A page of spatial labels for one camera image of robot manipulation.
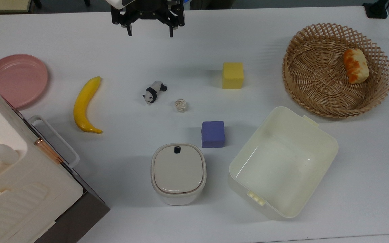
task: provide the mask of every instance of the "crumpled paper ball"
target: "crumpled paper ball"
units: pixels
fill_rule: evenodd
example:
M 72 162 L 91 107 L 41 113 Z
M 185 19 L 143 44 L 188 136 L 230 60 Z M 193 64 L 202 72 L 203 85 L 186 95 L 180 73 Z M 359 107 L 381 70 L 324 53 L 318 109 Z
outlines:
M 185 112 L 187 110 L 187 102 L 183 99 L 175 101 L 175 107 L 178 112 Z

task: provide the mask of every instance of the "purple cube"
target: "purple cube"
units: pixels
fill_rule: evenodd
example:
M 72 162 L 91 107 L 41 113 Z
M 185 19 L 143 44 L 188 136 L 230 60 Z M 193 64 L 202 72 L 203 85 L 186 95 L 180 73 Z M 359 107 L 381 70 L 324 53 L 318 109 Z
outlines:
M 224 147 L 224 123 L 222 121 L 202 123 L 202 147 Z

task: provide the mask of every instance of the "sponge cube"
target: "sponge cube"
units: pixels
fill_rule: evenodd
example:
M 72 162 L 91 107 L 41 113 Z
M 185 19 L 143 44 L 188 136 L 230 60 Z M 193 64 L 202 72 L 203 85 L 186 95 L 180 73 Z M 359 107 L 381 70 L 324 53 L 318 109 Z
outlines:
M 202 148 L 224 147 L 224 123 L 204 121 L 202 123 Z
M 241 62 L 225 62 L 222 71 L 223 89 L 241 89 L 244 81 L 244 68 Z

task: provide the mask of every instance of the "yellow block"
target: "yellow block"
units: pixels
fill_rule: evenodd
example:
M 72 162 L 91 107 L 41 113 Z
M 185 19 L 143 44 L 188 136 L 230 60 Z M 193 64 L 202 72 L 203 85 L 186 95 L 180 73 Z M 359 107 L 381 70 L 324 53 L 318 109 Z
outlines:
M 222 88 L 241 89 L 244 82 L 244 69 L 241 62 L 223 63 Z

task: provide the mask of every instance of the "toy panda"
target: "toy panda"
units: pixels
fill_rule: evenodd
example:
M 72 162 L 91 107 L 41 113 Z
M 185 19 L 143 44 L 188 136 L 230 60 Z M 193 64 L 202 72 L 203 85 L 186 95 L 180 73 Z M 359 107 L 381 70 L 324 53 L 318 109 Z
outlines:
M 145 92 L 144 99 L 147 104 L 152 104 L 157 99 L 157 93 L 159 91 L 165 92 L 167 90 L 167 86 L 163 84 L 163 82 L 155 81 L 153 85 L 151 85 L 147 91 Z

